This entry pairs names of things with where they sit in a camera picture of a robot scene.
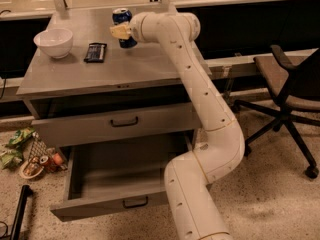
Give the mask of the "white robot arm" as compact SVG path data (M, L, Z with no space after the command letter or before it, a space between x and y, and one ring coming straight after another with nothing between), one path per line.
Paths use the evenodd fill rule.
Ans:
M143 12L110 28L113 37L160 44L192 101L207 142L172 159L165 190L180 240L233 240L207 186L235 169L245 141L233 112L194 54L200 22L191 13Z

